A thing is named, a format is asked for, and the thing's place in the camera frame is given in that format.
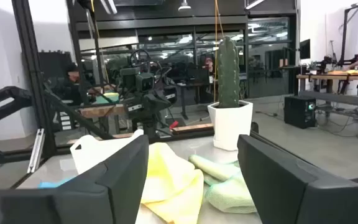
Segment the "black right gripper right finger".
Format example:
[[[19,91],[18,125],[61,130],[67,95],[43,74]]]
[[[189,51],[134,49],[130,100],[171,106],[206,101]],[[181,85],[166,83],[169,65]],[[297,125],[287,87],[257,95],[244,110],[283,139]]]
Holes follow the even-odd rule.
[[[358,182],[248,135],[237,147],[262,223],[358,223]]]

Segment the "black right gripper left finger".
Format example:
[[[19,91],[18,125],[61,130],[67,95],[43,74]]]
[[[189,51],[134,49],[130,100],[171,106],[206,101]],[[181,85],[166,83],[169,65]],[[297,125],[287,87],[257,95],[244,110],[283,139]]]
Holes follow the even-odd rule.
[[[148,158],[141,135],[58,187],[0,190],[0,223],[135,223]]]

